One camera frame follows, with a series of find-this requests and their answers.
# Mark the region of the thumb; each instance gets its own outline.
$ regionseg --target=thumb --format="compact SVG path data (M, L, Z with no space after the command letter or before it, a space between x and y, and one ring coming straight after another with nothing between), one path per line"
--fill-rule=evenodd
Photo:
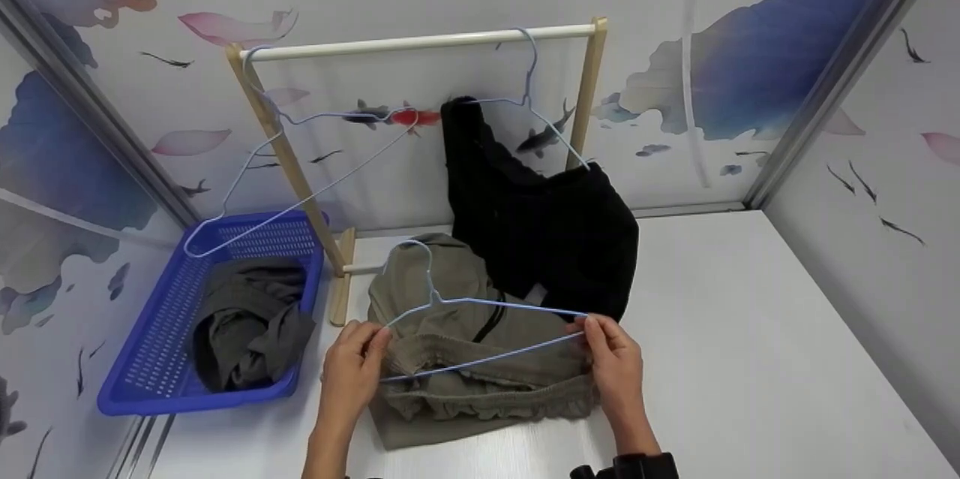
M390 329L384 327L373 335L367 345L367 358L364 359L364 369L375 369L380 371L380 364L383 363L383 356L387 353L387 345L391 338Z
M593 352L593 360L602 362L611 358L614 353L607 345L607 335L603 332L603 327L596 318L587 316L583 323L583 332L586 333L586 342L590 345L590 351Z

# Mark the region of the black jacket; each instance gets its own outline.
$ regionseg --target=black jacket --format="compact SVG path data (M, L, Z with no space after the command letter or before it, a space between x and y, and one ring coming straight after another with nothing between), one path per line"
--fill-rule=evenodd
M637 267L639 229L599 165L543 177L494 138L473 98L443 105L453 237L487 263L497 290L544 307L620 320Z
M570 471L570 479L678 479L673 455L663 453L655 457L621 455L613 459L613 466L601 469L596 475L588 465Z

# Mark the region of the hand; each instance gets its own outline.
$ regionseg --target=hand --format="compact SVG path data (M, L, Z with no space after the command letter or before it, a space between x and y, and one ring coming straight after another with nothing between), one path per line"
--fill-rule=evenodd
M377 323L347 323L323 360L318 423L352 432L377 392L390 338L390 330Z
M576 318L567 332L583 331L593 359L593 379L600 389L603 408L618 454L659 455L659 445L644 408L644 359L641 347L606 315Z

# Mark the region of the red fish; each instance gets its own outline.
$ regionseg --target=red fish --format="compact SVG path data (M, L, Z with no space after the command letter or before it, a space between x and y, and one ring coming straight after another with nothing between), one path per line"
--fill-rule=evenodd
M411 107L406 100L403 100L403 105L404 107ZM390 122L403 126L411 126L414 123L417 124L417 127L433 126L440 122L440 113L432 112L432 110L401 110L390 117Z

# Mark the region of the light blue wire hanger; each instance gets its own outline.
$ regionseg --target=light blue wire hanger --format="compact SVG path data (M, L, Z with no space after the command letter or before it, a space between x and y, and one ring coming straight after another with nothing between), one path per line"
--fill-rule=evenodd
M534 116L537 116L538 119L543 121L543 123L546 124L550 128L550 130L553 130L553 132L556 134L556 138L559 138L559 140L561 140L561 143L565 144L566 148L569 149L570 152L572 152L574 155L576 155L576 157L578 158L578 160L580 160L580 163L583 165L583 167L589 167L589 165L587 165L586 163L587 161L584 160L584 157L581 156L581 154L578 153L576 150L574 150L573 146L570 145L570 143L567 143L567 140L563 138L563 134L561 134L561 132L557 130L557 128L553 125L553 123L545 119L540 113L537 112L537 110L533 109L533 106L532 106L533 99L531 97L531 85L533 81L534 71L537 69L537 61L539 57L539 53L537 51L537 41L534 41L534 38L526 29L521 27L515 27L515 28L520 33L522 33L524 37L527 38L527 40L530 42L530 46L532 47L532 51L534 52L534 57L532 58L530 68L527 69L527 73L526 73L523 97L519 101L511 100L510 98L488 98L484 100L474 100L474 102L470 102L470 103L482 104L482 103L506 102L509 104L513 104L515 106L525 107L526 109L530 110L531 113L534 113ZM244 82L254 92L256 92L258 96L260 96L260 99L263 100L264 103L267 103L268 108L274 113L274 116L277 117L277 123L278 123L277 125L279 126L279 132L276 133L273 137L270 137L267 141L264 141L264 143L257 145L257 147L253 151L250 151L250 154L247 157L247 161L244 162L243 168L240 169L240 172L237 174L237 177L233 179L233 183L230 184L230 188L227 189L226 195L223 196L223 200L220 202L219 215L213 216L213 218L207 218L206 220L203 220L203 222L199 223L199 226L196 226L196 229L193 230L193 233L190 233L190 236L185 240L185 242L183 242L183 253L185 253L190 258L195 258L195 259L205 258L206 256L213 254L214 252L225 249L227 246L230 246L230 244L236 243L237 240L243 239L243 237L250 235L250 233L255 232L255 230L258 230L266 225L269 225L275 219L281 218L281 216L286 215L286 213L288 212L294 211L294 209L298 209L299 206L302 206L303 204L314 199L318 195L323 194L323 192L328 191L330 188L335 187L336 185L340 184L340 182L343 182L344 180L346 180L347 177L350 177L350 175L353 175L357 171L360 171L360 169L363 168L365 165L370 164L370 162L373 161L374 158L380 156L380 154L382 154L385 150L393 146L395 143L401 140L401 138L404 138L405 134L408 134L409 132L411 132L419 122L419 110L417 110L413 106L397 107L397 109L391 110L390 113L387 113L387 116L384 116L382 118L379 116L375 116L375 114L372 114L372 113L317 113L317 114L314 114L314 116L305 117L305 119L300 119L300 120L291 119L289 114L282 112L281 108L277 105L277 103L275 103L274 100L271 99L271 97L268 96L266 92L264 92L264 90L261 90L260 88L258 88L256 83L251 82L250 76L247 73L247 66L250 64L251 58L254 57L254 54L257 51L260 51L261 49L266 49L269 47L271 46L269 45L256 46L253 49L250 49L250 52L247 52L247 55L244 56L244 59L243 59ZM260 154L260 150L263 149L264 147L267 147L268 144L273 143L273 141L276 140L278 137L284 136L286 134L286 131L284 129L284 124L283 124L284 121L281 119L285 119L288 123L294 126L306 123L313 119L318 119L319 117L322 117L322 116L335 116L335 117L340 117L341 119L343 117L349 117L349 119L375 119L380 122L386 122L390 120L390 118L394 115L394 113L399 113L402 110L414 110L415 112L417 112L417 116L415 116L415 120L411 124L411 126L407 127L406 130L404 130L402 133L399 134L399 136L391 140L390 143L387 143L380 150L377 150L376 152L374 152L374 154L370 155L370 157L367 158L367 160L364 160L360 165L357 165L357 167L354 167L353 169L350 169L350 171L347 171L346 174L340 177L339 179L333 182L330 182L329 185L326 185L325 187L320 188L319 191L313 192L313 194L310 194L306 198L299 200L299 202L294 203L291 206L288 206L283 211L278 212L277 215L273 215L271 216L271 218L267 218L266 220L260 222L258 225L251 227L251 229L245 230L243 233L240 233L240 235L234 236L232 239L227 240L225 243L221 243L219 246L214 246L213 249L209 249L205 252L193 252L190 250L190 244L193 242L195 237L198 235L199 232L201 232L203 228L205 228L207 225L210 225L210 223L216 222L217 220L227 215L227 205L226 205L227 201L230 201L230 196L233 195L233 192L236 190L237 185L240 184L240 179L243 178L244 174L250 168L250 164L253 161L253 159L257 156L264 156Z
M491 306L504 307L504 308L516 308L520 310L534 310L537 312L550 312L550 314L574 315L574 316L577 316L577 318L587 315L585 314L585 312L574 312L572 310L546 308L542 306L522 304L522 303L490 301L487 299L478 299L475 297L457 297L455 299L445 299L441 297L440 292L437 291L436 287L434 287L433 276L430 274L430 267L433 266L433 252L430 251L429 246L426 246L426 244L419 242L419 240L417 239L406 239L406 240L402 240L402 242L400 243L395 244L393 249L390 250L390 253L387 254L387 261L385 261L385 263L383 264L383 271L381 271L381 274L387 270L387 266L388 264L390 264L390 257L393 255L394 250L399 249L399 247L401 246L407 246L407 244L412 244L412 246L421 246L424 250L426 250L426 256L427 256L426 257L426 287L427 287L428 302L424 305L411 308L410 310L405 311L403 314L398 315L396 318L393 319L393 321L390 321L387 323L386 325L387 327L394 325L395 323L397 323L401 319L404 319L408 315L415 314L416 312L422 312L424 310L428 310L429 308L434 307L436 305L449 305L449 304L458 304L458 303L491 305ZM526 353L528 351L533 351L535 349L540 349L542 347L546 347L549 345L555 345L555 343L558 343L558 342L569 341L570 339L575 339L577 338L577 336L580 336L583 334L584 334L583 331L578 331L576 333L573 333L572 335L559 336L559 338L552 339L552 341L536 343L535 345L528 345L527 347L521 347L521 349L514 349L511 351L507 351L505 353L500 353L498 355L486 357L484 359L471 360L468 363L460 363L460 365L444 366L442 369L425 370L424 372L416 372L413 374L402 375L402 376L390 376L387 378L382 378L380 380L380 383L411 380L414 378L421 378L423 376L429 376L432 374L439 374L441 372L451 372L452 370L466 369L469 366L476 366L476 365L482 365L483 363L489 363L491 360L504 359L506 357L513 357L514 355L519 355L521 353Z

